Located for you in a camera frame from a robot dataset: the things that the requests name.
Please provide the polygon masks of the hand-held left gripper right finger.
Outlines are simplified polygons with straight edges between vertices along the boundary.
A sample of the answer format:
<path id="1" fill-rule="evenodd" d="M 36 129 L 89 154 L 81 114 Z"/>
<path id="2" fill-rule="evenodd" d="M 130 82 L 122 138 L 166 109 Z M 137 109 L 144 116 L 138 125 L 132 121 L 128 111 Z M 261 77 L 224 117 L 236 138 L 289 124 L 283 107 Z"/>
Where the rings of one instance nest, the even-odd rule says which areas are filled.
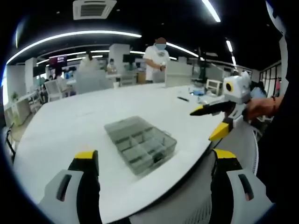
<path id="1" fill-rule="evenodd" d="M 257 224 L 273 206 L 265 185 L 230 151 L 213 149 L 211 224 Z"/>

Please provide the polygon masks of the person's right hand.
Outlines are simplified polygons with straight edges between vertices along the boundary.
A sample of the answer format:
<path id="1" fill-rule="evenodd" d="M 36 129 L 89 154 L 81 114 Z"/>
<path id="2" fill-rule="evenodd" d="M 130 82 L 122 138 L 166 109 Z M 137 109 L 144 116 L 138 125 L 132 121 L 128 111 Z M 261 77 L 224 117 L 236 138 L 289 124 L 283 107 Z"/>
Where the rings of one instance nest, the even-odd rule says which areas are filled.
<path id="1" fill-rule="evenodd" d="M 272 98 L 253 98 L 246 105 L 246 115 L 248 120 L 257 117 L 269 116 L 273 113 L 275 103 Z"/>

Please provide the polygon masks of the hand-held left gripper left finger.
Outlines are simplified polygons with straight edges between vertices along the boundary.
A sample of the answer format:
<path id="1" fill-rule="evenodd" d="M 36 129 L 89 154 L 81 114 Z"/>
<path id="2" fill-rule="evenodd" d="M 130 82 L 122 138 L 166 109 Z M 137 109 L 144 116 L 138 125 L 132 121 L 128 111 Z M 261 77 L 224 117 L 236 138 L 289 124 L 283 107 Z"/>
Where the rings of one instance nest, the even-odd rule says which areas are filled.
<path id="1" fill-rule="evenodd" d="M 75 155 L 49 181 L 38 208 L 54 224 L 100 224 L 98 151 Z"/>

